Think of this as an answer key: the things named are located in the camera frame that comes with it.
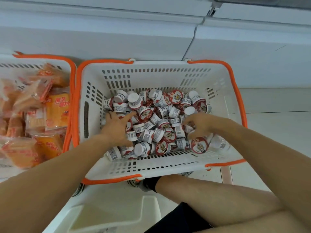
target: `leg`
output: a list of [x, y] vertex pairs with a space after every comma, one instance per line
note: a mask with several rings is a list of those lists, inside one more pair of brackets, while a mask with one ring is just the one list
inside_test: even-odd
[[214, 227], [236, 224], [283, 210], [271, 192], [180, 175], [162, 176], [155, 190], [177, 204], [187, 203]]
[[196, 233], [307, 233], [309, 230], [289, 211], [278, 211], [250, 221]]

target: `left hand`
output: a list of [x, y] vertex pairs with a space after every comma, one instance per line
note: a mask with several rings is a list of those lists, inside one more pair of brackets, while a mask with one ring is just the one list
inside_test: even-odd
[[127, 122], [136, 115], [135, 111], [125, 115], [122, 119], [118, 118], [115, 112], [106, 113], [106, 124], [100, 132], [100, 139], [112, 148], [115, 146], [131, 147], [133, 143], [126, 138], [125, 129]]

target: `scratch mark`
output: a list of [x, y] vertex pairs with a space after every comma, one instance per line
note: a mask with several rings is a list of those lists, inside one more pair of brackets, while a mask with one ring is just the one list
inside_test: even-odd
[[279, 49], [276, 49], [275, 51], [280, 50], [281, 48], [283, 48], [283, 47], [285, 47], [285, 46], [286, 46], [286, 45], [284, 45], [284, 46], [280, 47]]

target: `hand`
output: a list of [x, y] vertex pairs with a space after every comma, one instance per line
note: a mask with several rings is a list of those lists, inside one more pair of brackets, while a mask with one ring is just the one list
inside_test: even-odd
[[99, 135], [101, 140], [107, 142], [107, 145], [111, 148], [115, 146], [133, 146], [133, 143], [126, 138], [125, 128], [127, 122], [134, 115], [136, 115], [135, 111], [125, 115], [122, 119], [119, 119], [115, 112], [107, 112], [106, 124]]
[[226, 118], [200, 112], [185, 118], [183, 125], [189, 122], [191, 125], [196, 125], [195, 131], [188, 135], [188, 139], [192, 140], [196, 137], [204, 137], [208, 136], [210, 133], [215, 133], [217, 128], [223, 126], [226, 121]]

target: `basket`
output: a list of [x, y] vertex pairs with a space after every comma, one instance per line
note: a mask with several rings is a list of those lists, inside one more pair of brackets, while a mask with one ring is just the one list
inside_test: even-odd
[[[24, 55], [16, 52], [14, 55], [0, 55], [0, 78], [13, 79], [18, 75], [33, 74], [38, 71], [45, 63], [50, 63], [58, 70], [70, 73], [70, 101], [72, 104], [73, 93], [75, 90], [75, 63], [66, 57], [57, 55]], [[66, 131], [66, 137], [63, 146], [63, 152], [68, 151], [71, 141], [71, 107], [69, 108], [69, 121]]]
[[[237, 122], [247, 127], [246, 114], [233, 71], [226, 62], [201, 61], [120, 61], [89, 60], [77, 69], [72, 138], [80, 142], [98, 134], [105, 116], [103, 100], [111, 98], [118, 89], [140, 92], [158, 88], [165, 92], [179, 89], [185, 93], [196, 90], [212, 106], [212, 114], [229, 117], [227, 104], [240, 114]], [[228, 166], [245, 160], [231, 146], [227, 151], [209, 148], [203, 155], [180, 151], [164, 156], [150, 155], [136, 160], [110, 162], [106, 156], [91, 168], [84, 184], [106, 184], [131, 179], [176, 174]]]

